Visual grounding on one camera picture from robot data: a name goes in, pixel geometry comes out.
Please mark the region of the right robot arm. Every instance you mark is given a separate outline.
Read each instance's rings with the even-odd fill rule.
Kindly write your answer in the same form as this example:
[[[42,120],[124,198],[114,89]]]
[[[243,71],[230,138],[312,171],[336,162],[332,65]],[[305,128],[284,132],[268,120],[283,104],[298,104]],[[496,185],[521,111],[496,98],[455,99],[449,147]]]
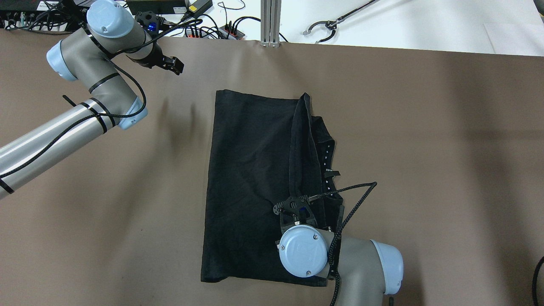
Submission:
[[[284,268],[303,280],[328,275],[326,257],[332,252],[334,234],[309,225],[288,229],[278,243]],[[341,277],[338,306],[380,306],[383,296],[394,295],[402,286],[404,262],[394,246],[375,240],[344,236],[340,242],[338,272]]]

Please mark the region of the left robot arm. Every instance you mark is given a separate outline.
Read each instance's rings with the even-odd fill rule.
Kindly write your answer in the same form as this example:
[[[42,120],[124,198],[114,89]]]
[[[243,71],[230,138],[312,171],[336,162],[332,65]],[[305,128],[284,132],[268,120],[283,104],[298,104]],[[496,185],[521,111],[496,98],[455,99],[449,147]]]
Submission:
[[[143,67],[176,75],[184,64],[163,54],[157,40],[114,0],[97,0],[82,27],[46,54],[49,66],[68,81],[79,81],[89,99],[1,149],[1,198],[13,194],[61,160],[114,127],[126,130],[147,116],[144,93],[124,80],[112,59],[126,56]]]

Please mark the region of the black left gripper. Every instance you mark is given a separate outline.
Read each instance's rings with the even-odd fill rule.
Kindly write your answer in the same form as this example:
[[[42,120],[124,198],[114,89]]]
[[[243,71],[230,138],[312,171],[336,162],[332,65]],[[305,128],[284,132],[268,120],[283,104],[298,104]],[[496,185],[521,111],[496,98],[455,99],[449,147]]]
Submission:
[[[157,66],[171,71],[175,75],[181,75],[184,70],[184,63],[177,57],[164,56],[161,47],[156,41],[141,50],[127,54],[127,57],[142,67],[153,68]]]

